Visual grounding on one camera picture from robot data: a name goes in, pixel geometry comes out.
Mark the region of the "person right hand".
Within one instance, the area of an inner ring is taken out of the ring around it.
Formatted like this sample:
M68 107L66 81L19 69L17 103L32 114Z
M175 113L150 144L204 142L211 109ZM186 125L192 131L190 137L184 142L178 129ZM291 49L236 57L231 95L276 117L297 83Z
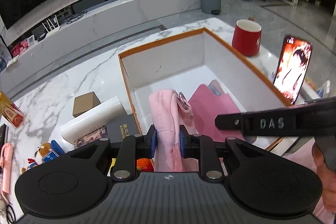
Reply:
M312 147L312 155L315 166L317 167L317 174L322 181L323 205L326 210L335 213L335 173L328 169L323 153L316 143L314 143Z

